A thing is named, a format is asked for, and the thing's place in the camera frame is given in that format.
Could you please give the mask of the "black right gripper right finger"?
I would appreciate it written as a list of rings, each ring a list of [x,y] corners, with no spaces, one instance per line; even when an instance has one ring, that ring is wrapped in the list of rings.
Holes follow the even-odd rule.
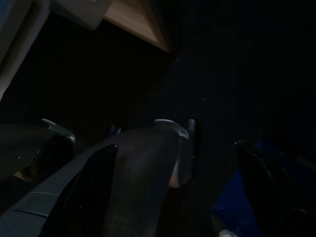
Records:
[[[246,196],[265,237],[316,235],[316,171],[273,147],[235,142]]]

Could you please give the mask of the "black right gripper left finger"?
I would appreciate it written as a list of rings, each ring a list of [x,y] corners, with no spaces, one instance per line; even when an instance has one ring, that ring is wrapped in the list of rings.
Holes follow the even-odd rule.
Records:
[[[0,217],[2,237],[100,237],[118,153],[93,153],[60,193],[33,190]]]

